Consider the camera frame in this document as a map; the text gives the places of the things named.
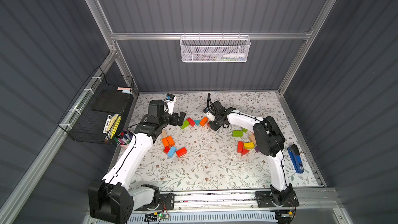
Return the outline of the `orange rectangular block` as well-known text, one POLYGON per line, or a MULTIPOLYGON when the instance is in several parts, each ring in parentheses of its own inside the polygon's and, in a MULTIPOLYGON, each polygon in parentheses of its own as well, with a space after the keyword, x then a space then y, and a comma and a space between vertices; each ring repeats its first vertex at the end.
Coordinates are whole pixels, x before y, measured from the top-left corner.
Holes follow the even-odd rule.
POLYGON ((207 117, 204 117, 204 118, 200 121, 199 125, 202 126, 202 127, 204 127, 204 126, 208 123, 208 121, 209 121, 209 119, 208 119, 207 117))

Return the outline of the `red rectangular block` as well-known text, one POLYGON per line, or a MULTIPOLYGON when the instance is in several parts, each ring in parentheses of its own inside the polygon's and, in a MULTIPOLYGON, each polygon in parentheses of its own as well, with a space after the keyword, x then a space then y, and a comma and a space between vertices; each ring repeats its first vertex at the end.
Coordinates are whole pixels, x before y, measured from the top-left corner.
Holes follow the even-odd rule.
POLYGON ((183 148, 181 148, 181 149, 176 151, 176 155, 177 155, 178 158, 180 158, 180 157, 182 157, 182 156, 184 156, 186 154, 187 154, 187 149, 185 147, 183 147, 183 148))

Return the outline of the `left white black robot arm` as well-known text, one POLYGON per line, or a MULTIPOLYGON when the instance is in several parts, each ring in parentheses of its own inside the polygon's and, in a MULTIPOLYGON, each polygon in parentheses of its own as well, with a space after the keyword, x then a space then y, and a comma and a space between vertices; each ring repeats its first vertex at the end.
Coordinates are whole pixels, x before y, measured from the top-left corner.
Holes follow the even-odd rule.
POLYGON ((182 125, 185 113, 175 113, 176 97, 167 94, 164 100, 152 100, 148 114, 131 133, 127 149, 114 167, 88 188, 89 210, 92 218, 114 224, 126 224, 133 211, 139 208, 155 210, 160 205, 157 186, 141 185, 129 191, 136 169, 162 130, 168 125, 182 125))

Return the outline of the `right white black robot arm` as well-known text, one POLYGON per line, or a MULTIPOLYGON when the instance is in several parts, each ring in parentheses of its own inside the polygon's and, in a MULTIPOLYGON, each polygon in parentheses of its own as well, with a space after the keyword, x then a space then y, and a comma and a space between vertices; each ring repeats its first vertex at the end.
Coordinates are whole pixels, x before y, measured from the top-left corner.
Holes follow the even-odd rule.
POLYGON ((259 151, 267 158, 271 173, 271 197, 275 206, 284 206, 294 197, 284 164, 285 137, 271 116, 265 118, 244 114, 233 107, 225 108, 219 101, 208 100, 204 113, 209 118, 209 127, 217 131, 230 124, 238 125, 255 136, 259 151))

